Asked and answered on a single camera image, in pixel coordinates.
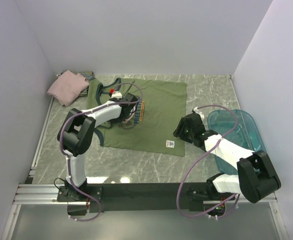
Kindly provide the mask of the green graphic tank top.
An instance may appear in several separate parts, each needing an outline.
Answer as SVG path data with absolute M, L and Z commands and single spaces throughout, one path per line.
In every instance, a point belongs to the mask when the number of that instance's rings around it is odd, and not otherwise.
M 104 85 L 98 79 L 88 87 L 88 109 L 104 104 L 108 93 L 118 87 L 122 94 L 142 97 L 134 115 L 128 121 L 99 127 L 103 146 L 178 157 L 185 155 L 185 143 L 173 132 L 186 114 L 187 84 L 162 80 L 118 77 Z

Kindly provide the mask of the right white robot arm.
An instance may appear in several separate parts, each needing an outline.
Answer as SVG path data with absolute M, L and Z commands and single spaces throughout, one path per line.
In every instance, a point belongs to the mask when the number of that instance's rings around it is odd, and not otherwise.
M 206 130 L 198 113 L 182 117 L 173 135 L 219 157 L 237 171 L 236 174 L 219 173 L 208 178 L 203 190 L 189 190 L 194 196 L 216 200 L 224 193 L 240 194 L 249 202 L 257 203 L 282 186 L 265 151 L 254 152 L 232 143 L 214 130 Z

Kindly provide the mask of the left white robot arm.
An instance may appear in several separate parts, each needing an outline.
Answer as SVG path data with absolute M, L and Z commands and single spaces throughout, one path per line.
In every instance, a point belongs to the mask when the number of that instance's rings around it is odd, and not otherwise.
M 71 185 L 68 194 L 81 201 L 87 194 L 85 152 L 90 148 L 96 128 L 104 123 L 121 123 L 130 117 L 142 99 L 134 94 L 112 95 L 106 103 L 86 110 L 73 108 L 64 120 L 57 139 L 67 166 L 66 182 Z

